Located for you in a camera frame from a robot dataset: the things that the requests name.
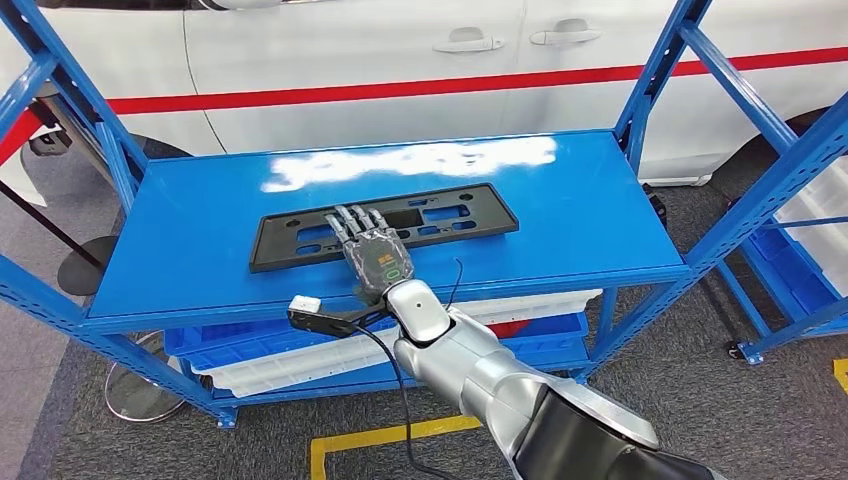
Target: robotic arm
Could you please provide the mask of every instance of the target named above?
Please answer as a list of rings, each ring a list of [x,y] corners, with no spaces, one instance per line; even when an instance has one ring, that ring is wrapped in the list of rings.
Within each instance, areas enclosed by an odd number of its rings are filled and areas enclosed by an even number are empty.
[[[660,451],[647,420],[590,387],[518,361],[491,330],[457,308],[445,310],[426,283],[412,278],[409,254],[382,215],[358,206],[351,210],[336,207],[341,220],[328,215],[327,221],[363,297],[376,306],[364,315],[333,317],[335,331],[344,333],[345,322],[364,327],[375,308],[394,316],[401,326],[394,344],[398,363],[463,414],[477,417],[516,478],[724,480],[703,465]],[[292,325],[329,333],[321,319],[332,315],[304,308],[305,303],[300,297],[290,306]]]

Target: white storage box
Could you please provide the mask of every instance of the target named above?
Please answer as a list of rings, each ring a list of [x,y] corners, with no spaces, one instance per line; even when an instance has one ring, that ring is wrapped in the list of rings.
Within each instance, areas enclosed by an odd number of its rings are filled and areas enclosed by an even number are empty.
[[[601,290],[584,290],[547,295],[481,300],[454,304],[484,325],[582,312],[586,302]],[[391,346],[398,328],[377,332]],[[383,351],[368,337],[356,335],[297,350],[268,355],[194,373],[209,375],[217,388],[229,389],[236,397],[337,375],[387,362]]]

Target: black stand pole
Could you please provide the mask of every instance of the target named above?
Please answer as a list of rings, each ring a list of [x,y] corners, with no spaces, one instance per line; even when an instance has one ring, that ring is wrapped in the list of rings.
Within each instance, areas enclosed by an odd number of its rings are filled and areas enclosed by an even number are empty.
[[[118,238],[100,237],[80,245],[2,181],[0,193],[73,250],[59,267],[59,287],[71,295],[88,296],[97,293]]]
[[[0,192],[3,193],[9,200],[15,202],[15,205],[21,207],[21,210],[27,212],[30,217],[34,218],[36,222],[40,223],[41,226],[50,230],[50,233],[56,236],[59,240],[62,241],[65,245],[71,247],[71,250],[77,252],[79,256],[81,256],[85,261],[91,264],[91,266],[103,270],[103,264],[100,263],[100,260],[94,258],[88,251],[86,251],[80,244],[74,241],[71,237],[68,236],[67,233],[63,232],[61,228],[57,227],[55,223],[51,222],[47,217],[41,214],[35,207],[30,205],[29,202],[21,198],[20,195],[15,193],[11,187],[0,181]]]

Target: blue plastic crate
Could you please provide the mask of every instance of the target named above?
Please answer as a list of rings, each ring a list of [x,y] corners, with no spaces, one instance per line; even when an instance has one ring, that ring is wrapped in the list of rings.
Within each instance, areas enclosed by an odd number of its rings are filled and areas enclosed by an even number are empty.
[[[392,326],[393,320],[384,319],[370,329]],[[187,359],[197,370],[208,370],[333,340],[337,338],[294,329],[283,318],[165,330],[165,353]]]
[[[515,336],[501,343],[515,352],[516,358],[541,370],[581,368],[589,364],[584,337],[589,331],[583,312],[531,320]],[[407,381],[412,379],[403,373]],[[319,378],[311,382],[268,392],[284,394],[274,401],[296,400],[396,388],[394,370],[388,362],[359,370]],[[216,398],[231,397],[229,390],[216,389]],[[264,394],[245,398],[254,398]]]
[[[743,252],[783,314],[796,322],[842,298],[804,247],[780,228],[761,229]],[[848,333],[848,315],[817,327],[804,336]]]

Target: yellow floor tape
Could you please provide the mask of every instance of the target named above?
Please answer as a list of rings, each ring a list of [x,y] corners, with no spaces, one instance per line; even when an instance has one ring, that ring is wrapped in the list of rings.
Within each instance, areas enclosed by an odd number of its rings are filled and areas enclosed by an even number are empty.
[[[833,376],[842,385],[842,390],[848,393],[848,358],[833,361]]]
[[[480,422],[473,417],[456,416],[428,420],[412,424],[412,438],[431,437],[443,433],[469,430],[480,426]],[[310,470],[312,480],[326,480],[327,472],[324,470],[324,457],[330,452],[340,452],[354,448],[383,445],[386,443],[400,442],[406,439],[406,427],[380,428],[377,430],[366,430],[364,432],[347,433],[334,437],[313,438],[310,445]]]

